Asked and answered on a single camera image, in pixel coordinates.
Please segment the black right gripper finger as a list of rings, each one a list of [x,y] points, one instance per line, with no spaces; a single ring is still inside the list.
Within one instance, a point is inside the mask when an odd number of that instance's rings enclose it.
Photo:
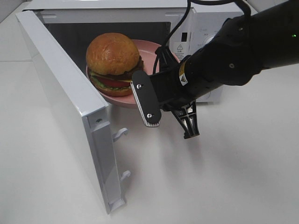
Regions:
[[[196,102],[192,101],[184,106],[168,104],[168,108],[184,130],[184,139],[199,135]]]
[[[156,59],[153,67],[153,75],[166,74],[168,76],[178,76],[179,61],[168,46],[158,47],[155,54]]]

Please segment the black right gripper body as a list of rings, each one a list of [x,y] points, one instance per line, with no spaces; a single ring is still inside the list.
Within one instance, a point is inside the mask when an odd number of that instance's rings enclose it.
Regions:
[[[179,108],[210,91],[210,78],[189,60],[150,76],[161,108]]]

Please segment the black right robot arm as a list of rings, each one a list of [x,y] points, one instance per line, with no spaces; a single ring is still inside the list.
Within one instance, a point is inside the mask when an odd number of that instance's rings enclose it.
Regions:
[[[156,50],[147,78],[145,119],[157,125],[161,111],[170,111],[184,137],[199,134],[195,101],[223,85],[242,86],[263,70],[299,62],[299,3],[289,0],[257,14],[242,1],[242,16],[227,19],[214,38],[177,62],[166,45]]]

